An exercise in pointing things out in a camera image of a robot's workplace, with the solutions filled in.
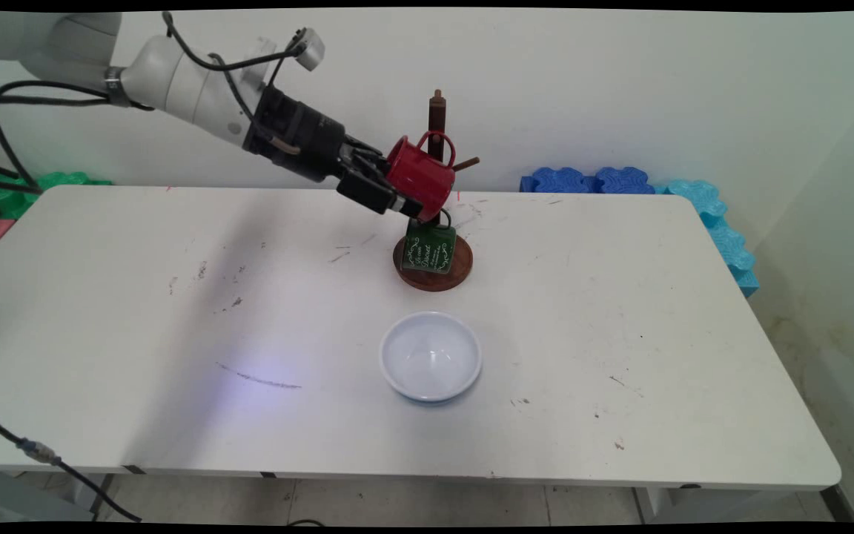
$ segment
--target table leg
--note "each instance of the table leg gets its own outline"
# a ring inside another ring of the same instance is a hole
[[[786,491],[745,489],[636,487],[635,491],[645,524],[735,521],[789,495]]]

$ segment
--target white wall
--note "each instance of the white wall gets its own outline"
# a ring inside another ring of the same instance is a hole
[[[228,61],[259,35],[284,44],[315,27],[325,63],[309,73],[288,62],[277,84],[380,148],[420,135],[427,98],[442,88],[458,153],[483,161],[458,177],[462,190],[516,190],[544,165],[708,179],[752,247],[854,119],[854,13],[208,10],[175,20],[194,47]],[[157,33],[156,11],[126,13],[115,63],[129,64]],[[28,77],[0,62],[0,84]],[[11,106],[0,115],[33,173],[312,186],[162,113]]]
[[[854,509],[854,122],[755,250],[753,311],[843,467]]]

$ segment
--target floor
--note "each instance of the floor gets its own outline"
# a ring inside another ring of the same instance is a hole
[[[64,473],[26,473],[60,494]],[[115,475],[108,493],[153,523],[288,524],[313,519],[343,527],[525,527],[640,524],[631,489],[440,481],[333,481]],[[818,493],[794,493],[745,521],[832,521]],[[98,521],[126,521],[101,506]]]

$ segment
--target scuff mark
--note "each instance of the scuff mark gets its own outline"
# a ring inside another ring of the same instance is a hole
[[[265,384],[267,386],[273,386],[274,388],[283,388],[283,389],[301,389],[302,386],[296,386],[294,384],[282,384],[282,382],[272,382],[271,380],[263,380],[262,378],[255,378],[255,376],[247,375],[244,372],[238,372],[236,369],[232,369],[225,364],[220,362],[216,362],[216,364],[220,367],[220,369],[224,369],[224,371],[229,371],[240,378],[245,380],[251,380],[252,382],[258,382],[260,384]]]
[[[637,389],[631,388],[631,386],[627,386],[626,384],[624,384],[624,382],[621,382],[619,379],[614,378],[614,376],[609,376],[609,378],[611,378],[611,379],[613,379],[614,381],[618,382],[618,383],[619,383],[619,384],[620,384],[624,389],[629,389],[629,391],[634,392],[634,393],[637,393],[637,394],[638,394],[638,396],[640,396],[640,398],[643,398],[643,399],[644,399],[644,395],[642,395],[640,392],[638,392],[638,390],[637,390]]]
[[[476,217],[476,216],[474,216],[474,217],[470,217],[470,219],[464,220],[464,222],[462,222],[462,223],[460,223],[460,224],[455,225],[455,226],[454,226],[454,230],[460,230],[460,227],[461,227],[461,226],[464,226],[464,224],[472,223],[472,222],[474,222],[475,220],[477,220],[477,217]]]

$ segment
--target white table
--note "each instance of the white table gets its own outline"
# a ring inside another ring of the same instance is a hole
[[[650,521],[839,481],[690,202],[448,209],[474,268],[432,294],[394,273],[406,221],[334,191],[52,189],[0,241],[0,422],[90,472],[641,487]],[[377,365],[388,327],[431,309],[484,354],[434,408]],[[0,470],[28,467],[0,437]]]

